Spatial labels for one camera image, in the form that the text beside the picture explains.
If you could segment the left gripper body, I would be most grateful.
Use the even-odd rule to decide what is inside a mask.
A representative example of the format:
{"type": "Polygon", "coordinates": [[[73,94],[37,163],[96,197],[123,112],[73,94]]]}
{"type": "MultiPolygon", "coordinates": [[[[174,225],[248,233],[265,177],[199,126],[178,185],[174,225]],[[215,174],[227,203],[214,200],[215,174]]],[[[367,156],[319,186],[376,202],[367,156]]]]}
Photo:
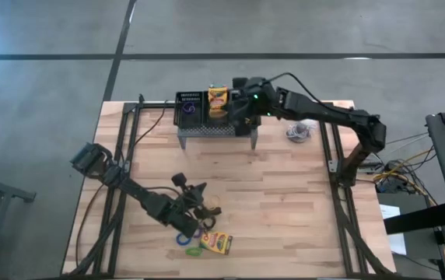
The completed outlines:
{"type": "Polygon", "coordinates": [[[193,237],[198,221],[190,217],[184,207],[164,194],[152,197],[152,217],[165,226],[172,226],[186,237],[193,237]]]}

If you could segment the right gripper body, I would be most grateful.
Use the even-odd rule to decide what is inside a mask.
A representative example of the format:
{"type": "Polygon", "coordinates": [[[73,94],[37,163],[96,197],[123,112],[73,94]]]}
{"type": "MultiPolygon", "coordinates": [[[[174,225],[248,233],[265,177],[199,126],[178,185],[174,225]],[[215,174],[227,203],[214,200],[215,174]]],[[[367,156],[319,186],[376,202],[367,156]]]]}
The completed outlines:
{"type": "Polygon", "coordinates": [[[253,106],[254,98],[247,89],[241,88],[234,98],[234,127],[236,136],[249,135],[254,129],[253,106]]]}

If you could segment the yellow green crayon box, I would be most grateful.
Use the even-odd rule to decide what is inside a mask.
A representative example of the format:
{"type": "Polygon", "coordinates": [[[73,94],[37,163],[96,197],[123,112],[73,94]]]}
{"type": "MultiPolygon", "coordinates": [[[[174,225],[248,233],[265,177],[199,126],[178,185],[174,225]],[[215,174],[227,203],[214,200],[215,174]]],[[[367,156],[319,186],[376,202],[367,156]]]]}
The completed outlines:
{"type": "Polygon", "coordinates": [[[222,118],[227,115],[228,93],[227,86],[210,85],[208,88],[208,115],[210,118],[222,118]]]}

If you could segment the crayon box with torn flap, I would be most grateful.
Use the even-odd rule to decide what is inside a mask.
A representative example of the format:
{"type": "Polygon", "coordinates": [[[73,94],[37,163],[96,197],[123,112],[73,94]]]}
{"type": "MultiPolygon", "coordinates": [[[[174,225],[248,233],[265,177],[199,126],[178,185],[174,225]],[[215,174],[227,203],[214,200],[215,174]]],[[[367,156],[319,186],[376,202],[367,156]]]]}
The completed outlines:
{"type": "Polygon", "coordinates": [[[217,254],[228,255],[232,245],[233,236],[219,232],[208,231],[204,232],[200,238],[200,248],[209,250],[217,254]]]}

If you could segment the grey metal riser shelf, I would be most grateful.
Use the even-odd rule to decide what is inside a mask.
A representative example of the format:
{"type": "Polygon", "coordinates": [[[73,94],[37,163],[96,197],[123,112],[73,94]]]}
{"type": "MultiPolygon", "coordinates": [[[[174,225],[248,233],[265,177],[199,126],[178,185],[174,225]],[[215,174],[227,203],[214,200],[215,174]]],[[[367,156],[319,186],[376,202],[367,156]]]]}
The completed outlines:
{"type": "Polygon", "coordinates": [[[248,132],[238,135],[237,129],[232,125],[222,127],[200,126],[196,128],[178,128],[177,138],[182,149],[186,149],[189,138],[249,138],[251,140],[251,149],[255,150],[258,141],[258,129],[251,128],[248,132]]]}

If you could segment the white paper sheet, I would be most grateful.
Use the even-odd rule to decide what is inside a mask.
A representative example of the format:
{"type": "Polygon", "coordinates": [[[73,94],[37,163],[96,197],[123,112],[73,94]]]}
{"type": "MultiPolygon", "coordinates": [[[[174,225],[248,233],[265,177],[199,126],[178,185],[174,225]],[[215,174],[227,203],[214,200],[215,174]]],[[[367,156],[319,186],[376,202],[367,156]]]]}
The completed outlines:
{"type": "MultiPolygon", "coordinates": [[[[393,218],[401,214],[400,208],[391,205],[380,205],[383,219],[393,218]]],[[[388,236],[391,252],[399,255],[406,255],[405,238],[403,233],[391,234],[388,236]]]]}

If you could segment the black aluminium table frame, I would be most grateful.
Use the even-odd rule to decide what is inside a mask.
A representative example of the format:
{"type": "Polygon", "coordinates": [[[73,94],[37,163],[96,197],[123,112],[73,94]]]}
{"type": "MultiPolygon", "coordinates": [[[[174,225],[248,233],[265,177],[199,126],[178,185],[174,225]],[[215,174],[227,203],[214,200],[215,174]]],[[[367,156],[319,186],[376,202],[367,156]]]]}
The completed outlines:
{"type": "Polygon", "coordinates": [[[263,119],[255,150],[247,138],[190,138],[180,147],[173,110],[134,110],[130,103],[101,107],[94,140],[107,149],[136,134],[131,178],[161,194],[176,196],[171,177],[183,173],[190,184],[207,183],[208,197],[221,197],[215,229],[233,236],[228,255],[204,250],[188,256],[177,231],[147,216],[133,198],[85,180],[66,252],[63,272],[89,253],[115,210],[123,211],[90,266],[118,278],[309,278],[342,277],[343,257],[353,271],[359,254],[352,241],[341,244],[321,133],[303,144],[285,136],[288,124],[263,119]]]}

